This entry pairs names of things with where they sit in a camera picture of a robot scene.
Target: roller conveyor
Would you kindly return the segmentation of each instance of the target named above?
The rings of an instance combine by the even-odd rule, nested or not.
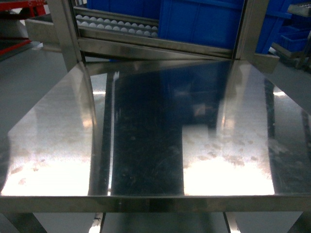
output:
[[[119,58],[133,58],[126,57],[126,54],[124,54],[122,49],[132,48],[136,50],[136,54],[140,57],[143,57],[144,60],[226,60],[232,58],[233,55],[233,50],[157,38],[158,21],[154,19],[90,10],[82,7],[75,7],[74,11],[76,17],[78,17],[77,20],[80,33],[80,46],[82,47],[82,50],[84,50],[84,52],[89,52],[92,54],[99,53],[100,55],[105,55],[108,57],[111,56]],[[98,23],[97,20],[100,18],[103,19],[104,22]],[[122,27],[118,26],[118,23],[120,21],[124,23]],[[56,31],[50,15],[28,19],[26,21],[26,26],[29,37],[32,40],[41,41],[49,45],[58,44]],[[91,46],[93,49],[89,47],[86,48],[86,46],[84,45],[86,40],[88,44],[96,42],[96,44],[101,47],[116,46],[121,49],[118,49],[117,51],[113,50],[113,52],[110,52],[107,50],[101,51],[94,46]]]

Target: white roller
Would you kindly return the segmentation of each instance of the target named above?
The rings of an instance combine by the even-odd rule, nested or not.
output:
[[[144,32],[144,35],[146,35],[146,36],[151,36],[150,32],[148,32],[148,31],[145,31],[145,32]]]
[[[88,22],[82,22],[82,23],[81,23],[81,26],[88,27]]]
[[[90,23],[89,26],[90,26],[91,28],[96,28],[96,24],[95,24],[95,23]]]
[[[120,31],[120,28],[119,28],[118,26],[115,26],[115,27],[113,27],[113,30],[119,32],[119,31]]]
[[[111,27],[110,25],[107,25],[107,26],[105,27],[105,29],[106,29],[106,30],[112,30],[112,27]]]
[[[97,25],[97,28],[104,29],[105,26],[103,24],[99,24],[99,25]]]

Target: gray floor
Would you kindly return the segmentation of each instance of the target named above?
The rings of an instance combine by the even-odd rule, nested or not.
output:
[[[28,49],[0,61],[0,138],[6,136],[10,129],[66,73],[61,54],[43,51],[39,48]],[[291,62],[283,60],[278,63],[274,73],[267,74],[267,76],[311,113],[311,74],[303,70],[296,70]],[[36,214],[36,217],[48,233],[85,233],[93,214]],[[133,224],[137,218],[139,217],[110,215],[107,219],[106,229],[115,231],[118,228],[117,232],[134,232],[135,228],[133,227],[129,230],[120,227],[120,225],[117,227],[114,223],[121,221]],[[172,224],[175,224],[176,232],[178,232],[178,224],[176,225],[174,221]],[[268,231],[267,228],[265,232],[276,233],[275,229]]]

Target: metal frame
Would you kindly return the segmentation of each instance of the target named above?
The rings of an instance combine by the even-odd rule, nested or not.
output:
[[[269,0],[245,0],[233,59],[252,61]]]
[[[48,0],[48,5],[66,68],[70,71],[78,62],[85,61],[79,49],[79,31],[76,21],[73,20],[73,6],[68,0]]]
[[[268,2],[269,0],[245,0],[239,33],[236,40],[236,46],[234,49],[234,53],[229,58],[236,60],[253,60]],[[161,54],[160,56],[155,56],[155,58],[153,58],[152,56],[150,57],[149,53],[144,52],[146,48],[144,48],[144,46],[142,45],[139,45],[138,47],[135,45],[126,45],[123,44],[121,41],[119,41],[119,44],[116,44],[116,42],[108,42],[109,39],[107,39],[106,37],[103,38],[104,40],[102,41],[86,41],[84,39],[78,40],[78,38],[80,38],[80,35],[78,31],[78,26],[75,21],[75,15],[73,13],[73,6],[71,4],[71,1],[49,0],[48,3],[55,25],[56,34],[58,35],[59,43],[61,45],[64,60],[68,70],[70,70],[77,62],[84,61],[84,56],[80,53],[80,48],[83,47],[83,50],[86,50],[85,47],[91,48],[91,44],[101,44],[101,50],[105,51],[111,50],[113,48],[114,53],[118,52],[120,49],[124,51],[124,53],[120,54],[120,56],[126,59],[131,58],[126,55],[127,53],[131,54],[131,56],[133,55],[133,53],[135,53],[135,59],[139,60],[156,60],[165,57],[163,56],[163,54]],[[82,29],[83,36],[90,36],[89,33],[89,31],[83,31]],[[169,41],[164,41],[162,44],[170,46]],[[197,59],[203,58],[219,60],[218,57],[222,57],[223,54],[220,50],[216,50],[213,56],[215,57],[203,57],[199,55]],[[172,59],[172,57],[175,57],[174,59],[177,59],[178,56],[169,56],[168,59]],[[180,56],[180,59],[191,58],[188,56]]]

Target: smudge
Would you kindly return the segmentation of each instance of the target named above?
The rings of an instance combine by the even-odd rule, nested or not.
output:
[[[20,172],[20,171],[22,171],[22,170],[23,170],[23,167],[22,167],[22,166],[19,166],[19,167],[15,168],[15,169],[11,172],[11,174],[18,173],[18,172]]]
[[[18,182],[19,185],[24,185],[25,183],[26,183],[26,178],[23,178]]]
[[[199,156],[198,157],[200,160],[207,160],[208,158],[207,157],[205,157],[205,156]]]
[[[215,143],[213,143],[212,144],[212,146],[215,148],[215,149],[218,149],[218,150],[220,150],[221,149],[221,147],[220,146],[218,146],[217,144],[215,144]]]

